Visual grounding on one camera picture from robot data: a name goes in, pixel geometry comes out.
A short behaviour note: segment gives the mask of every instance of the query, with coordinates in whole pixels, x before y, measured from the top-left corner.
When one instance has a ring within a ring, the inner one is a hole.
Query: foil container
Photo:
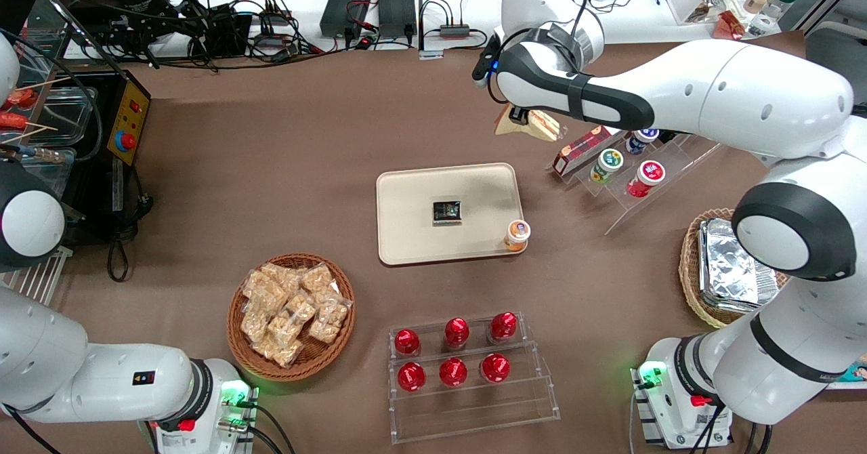
[[[706,220],[698,239],[699,285],[707,305],[747,313],[777,296],[780,288],[774,270],[756,262],[740,246],[731,222]]]

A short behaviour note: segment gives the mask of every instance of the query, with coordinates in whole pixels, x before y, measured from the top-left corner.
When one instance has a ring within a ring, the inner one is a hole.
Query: power supply box
[[[380,37],[406,37],[418,33],[415,0],[379,0]]]
[[[319,29],[323,37],[341,37],[357,39],[362,33],[362,26],[358,21],[363,21],[368,13],[369,3],[353,3],[356,1],[369,2],[370,0],[328,0],[325,4],[325,12],[319,21]]]

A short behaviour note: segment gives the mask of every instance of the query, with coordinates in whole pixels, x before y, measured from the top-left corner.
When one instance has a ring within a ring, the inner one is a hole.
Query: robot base
[[[224,404],[230,400],[251,400],[250,386],[241,380],[238,371],[229,362],[223,359],[205,359],[204,362],[213,375],[213,390],[208,405],[189,432],[166,432],[160,427],[154,429],[161,454],[233,454],[238,439],[245,436],[219,429],[217,423],[245,419],[243,409]]]
[[[681,385],[681,380],[678,379],[675,371],[675,349],[680,342],[680,339],[674,337],[660,340],[650,348],[647,361],[639,368],[639,377],[646,374],[653,375],[654,370],[659,371],[659,375],[656,376],[657,386],[642,392],[647,396],[650,411],[669,449],[691,449],[696,445],[716,410],[712,405],[693,407],[690,393]],[[731,442],[729,434],[731,425],[732,412],[728,408],[723,408],[713,423],[709,445],[711,447],[728,445]],[[706,439],[705,436],[700,446],[704,446]]]

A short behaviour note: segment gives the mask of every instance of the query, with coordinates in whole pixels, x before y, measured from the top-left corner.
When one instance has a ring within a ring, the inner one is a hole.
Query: wooden skewer
[[[40,123],[27,123],[27,125],[32,125],[33,127],[43,127],[44,129],[57,130],[56,127],[52,127],[49,125],[43,125]]]
[[[31,85],[31,86],[28,86],[28,87],[20,87],[19,89],[34,89],[35,87],[43,87],[43,86],[46,86],[46,85],[50,85],[50,84],[52,84],[52,83],[57,83],[57,81],[67,81],[67,80],[71,80],[71,79],[72,79],[72,78],[70,78],[70,77],[65,77],[65,78],[56,78],[56,79],[51,80],[51,81],[44,81],[43,83],[37,83],[37,84],[35,84],[35,85]]]
[[[15,137],[13,137],[12,139],[6,139],[5,141],[0,142],[0,144],[9,144],[10,142],[15,142],[15,141],[18,141],[18,139],[22,139],[22,138],[27,137],[27,136],[33,136],[34,133],[41,132],[41,131],[43,131],[43,130],[49,130],[49,129],[54,129],[54,128],[53,128],[53,127],[48,127],[48,126],[44,126],[44,125],[43,125],[43,126],[41,127],[41,129],[36,129],[36,130],[34,130],[33,132],[22,133],[22,135],[15,136]]]

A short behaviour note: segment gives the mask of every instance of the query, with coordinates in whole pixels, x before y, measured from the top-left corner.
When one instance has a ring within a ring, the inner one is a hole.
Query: brown table surface
[[[765,42],[803,55],[799,34]],[[613,75],[670,47],[607,46],[589,70]],[[355,288],[355,333],[312,379],[256,382],[298,454],[628,452],[628,368],[656,340],[709,330],[685,304],[676,274],[685,228],[704,210],[733,207],[765,170],[746,152],[721,149],[603,237],[615,219],[612,202],[596,201],[581,185],[564,190],[545,173],[562,143],[493,135],[501,106],[471,83],[476,58],[474,51],[430,62],[415,51],[351,52],[218,75],[134,67],[155,99],[138,167],[156,204],[129,246],[133,278],[114,284],[105,248],[80,248],[54,306],[93,342],[152,342],[232,360],[225,323],[238,282],[269,257],[319,253]],[[568,125],[570,136],[591,127]],[[493,161],[517,171],[533,227],[526,253],[405,268],[380,262],[380,173]],[[526,313],[562,419],[392,447],[388,329],[505,310]],[[863,450],[864,398],[821,394],[778,424],[771,451]],[[259,425],[276,438],[269,423]],[[148,452],[131,422],[35,429],[65,454]],[[735,445],[716,451],[741,452],[747,432],[738,421]],[[642,442],[640,427],[635,436],[638,451],[662,452]],[[43,452],[8,419],[0,439],[3,453]]]

